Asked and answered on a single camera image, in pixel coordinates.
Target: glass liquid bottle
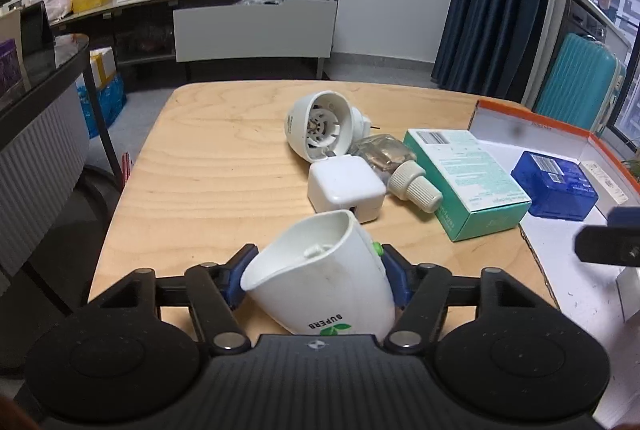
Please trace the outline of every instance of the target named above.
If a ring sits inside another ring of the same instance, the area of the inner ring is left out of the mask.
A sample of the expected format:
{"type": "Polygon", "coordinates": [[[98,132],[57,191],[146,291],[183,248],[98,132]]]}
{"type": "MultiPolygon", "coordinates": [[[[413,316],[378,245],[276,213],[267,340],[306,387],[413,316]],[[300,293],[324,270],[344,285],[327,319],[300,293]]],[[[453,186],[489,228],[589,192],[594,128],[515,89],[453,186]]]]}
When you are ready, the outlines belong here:
{"type": "Polygon", "coordinates": [[[390,134],[364,137],[353,143],[349,153],[363,158],[400,200],[411,201],[427,213],[440,206],[442,194],[424,176],[415,154],[390,134]]]}

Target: shelf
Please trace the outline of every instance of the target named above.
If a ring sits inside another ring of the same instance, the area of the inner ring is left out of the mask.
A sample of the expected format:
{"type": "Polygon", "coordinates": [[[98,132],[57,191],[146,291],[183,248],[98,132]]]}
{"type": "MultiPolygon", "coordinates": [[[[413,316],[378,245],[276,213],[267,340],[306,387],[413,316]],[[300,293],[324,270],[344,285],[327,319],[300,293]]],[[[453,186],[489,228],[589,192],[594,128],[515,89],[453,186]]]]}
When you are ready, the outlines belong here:
{"type": "Polygon", "coordinates": [[[151,62],[162,62],[164,60],[175,60],[175,53],[162,53],[157,55],[140,55],[127,58],[118,58],[119,67],[126,67],[137,64],[148,64],[151,62]]]}

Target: ribbed cap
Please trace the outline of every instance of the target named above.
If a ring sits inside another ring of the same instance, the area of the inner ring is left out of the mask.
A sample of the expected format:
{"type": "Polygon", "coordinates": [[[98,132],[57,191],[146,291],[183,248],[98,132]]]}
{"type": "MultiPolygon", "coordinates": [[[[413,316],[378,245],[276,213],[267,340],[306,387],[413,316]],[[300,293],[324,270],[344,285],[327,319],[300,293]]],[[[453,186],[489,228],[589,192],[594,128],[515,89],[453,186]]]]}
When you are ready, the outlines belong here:
{"type": "Polygon", "coordinates": [[[415,161],[402,163],[389,179],[387,187],[398,199],[409,200],[427,213],[433,213],[442,202],[442,194],[424,177],[424,170],[415,161]]]}
{"type": "Polygon", "coordinates": [[[417,177],[409,185],[406,198],[422,211],[432,214],[442,203],[442,194],[426,177],[417,177]]]}

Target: white label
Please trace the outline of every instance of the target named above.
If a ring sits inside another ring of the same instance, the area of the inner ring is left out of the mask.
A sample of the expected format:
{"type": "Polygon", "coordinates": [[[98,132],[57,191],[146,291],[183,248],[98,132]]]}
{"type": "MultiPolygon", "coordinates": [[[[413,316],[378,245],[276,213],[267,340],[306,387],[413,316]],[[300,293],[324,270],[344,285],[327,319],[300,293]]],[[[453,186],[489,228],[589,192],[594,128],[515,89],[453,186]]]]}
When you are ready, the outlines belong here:
{"type": "Polygon", "coordinates": [[[423,150],[470,212],[530,201],[517,182],[478,145],[428,144],[423,150]]]}
{"type": "Polygon", "coordinates": [[[444,137],[444,134],[436,130],[432,130],[431,132],[427,132],[427,131],[418,132],[418,136],[420,136],[427,145],[449,144],[449,141],[447,140],[446,137],[444,137]]]}
{"type": "Polygon", "coordinates": [[[626,203],[629,198],[601,167],[595,161],[582,161],[581,165],[588,170],[592,177],[607,189],[607,192],[613,197],[617,204],[626,203]]]}
{"type": "Polygon", "coordinates": [[[540,168],[543,172],[564,175],[564,172],[558,166],[558,163],[556,163],[553,159],[549,157],[542,157],[541,155],[536,154],[531,154],[531,157],[533,158],[533,161],[536,162],[536,165],[538,165],[538,168],[540,168]]]}

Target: wooden table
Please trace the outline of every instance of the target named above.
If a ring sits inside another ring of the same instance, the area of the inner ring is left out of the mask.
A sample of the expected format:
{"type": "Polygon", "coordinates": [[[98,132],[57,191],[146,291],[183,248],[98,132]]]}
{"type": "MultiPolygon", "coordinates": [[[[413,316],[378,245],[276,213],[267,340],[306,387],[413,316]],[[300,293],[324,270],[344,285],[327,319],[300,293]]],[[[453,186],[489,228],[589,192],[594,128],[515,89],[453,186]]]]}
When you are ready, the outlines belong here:
{"type": "MultiPolygon", "coordinates": [[[[149,134],[111,222],[91,296],[139,267],[182,274],[201,262],[226,262],[246,242],[264,248],[313,214],[306,198],[308,163],[287,144],[284,118],[300,97],[332,89],[370,117],[377,132],[402,139],[408,128],[467,128],[476,97],[381,84],[260,81],[193,84],[177,89],[149,134]]],[[[455,274],[505,269],[552,302],[544,276],[518,228],[451,242],[438,219],[388,196],[366,229],[413,263],[434,262],[455,274]]],[[[446,329],[471,320],[473,308],[450,310],[446,329]]],[[[236,311],[255,341],[285,332],[247,298],[236,311]]],[[[186,308],[162,319],[189,332],[186,308]]]]}

